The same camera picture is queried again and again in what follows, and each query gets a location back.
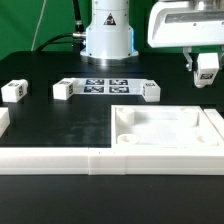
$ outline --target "green background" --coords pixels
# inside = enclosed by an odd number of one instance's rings
[[[147,27],[152,0],[130,0],[130,25],[135,30],[135,48],[140,53],[182,52],[179,48],[152,49],[147,43]],[[79,0],[85,27],[91,22],[91,0]],[[0,59],[15,51],[29,51],[43,0],[0,0]],[[48,0],[35,48],[48,39],[74,31],[72,0]],[[71,46],[50,46],[47,50],[71,51]]]

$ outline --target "white block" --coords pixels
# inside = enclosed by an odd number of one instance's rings
[[[54,99],[67,100],[74,93],[74,88],[77,85],[76,78],[64,78],[60,82],[53,85]]]
[[[223,175],[224,156],[127,156],[126,174]]]
[[[160,101],[161,89],[153,80],[142,81],[141,93],[146,102]]]
[[[197,62],[198,70],[194,72],[195,85],[197,87],[211,85],[219,71],[218,53],[201,53]]]
[[[90,175],[124,175],[125,155],[118,154],[112,149],[89,149]]]
[[[8,108],[0,108],[0,137],[10,124]]]
[[[88,148],[0,148],[0,175],[88,173]]]
[[[12,80],[1,88],[3,102],[18,102],[27,94],[28,82],[25,79]]]

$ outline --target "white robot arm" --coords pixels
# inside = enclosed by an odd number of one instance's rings
[[[192,70],[189,55],[194,46],[224,45],[224,7],[220,0],[159,1],[150,15],[148,43],[152,47],[183,47]],[[199,54],[195,85],[199,88],[214,81],[222,56],[215,53]]]

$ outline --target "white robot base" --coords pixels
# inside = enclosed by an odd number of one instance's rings
[[[99,65],[134,62],[134,32],[129,25],[129,0],[92,0],[92,22],[86,29],[81,60]]]

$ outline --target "black tabletop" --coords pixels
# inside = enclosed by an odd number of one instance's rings
[[[198,89],[181,54],[141,55],[136,64],[101,67],[72,53],[13,53],[0,62],[0,85],[27,79],[28,94],[9,108],[1,147],[110,147],[111,105],[199,105],[224,112],[223,74]],[[62,78],[155,80],[161,101],[142,96],[73,95],[53,100]],[[0,223],[223,223],[223,176],[0,176]]]

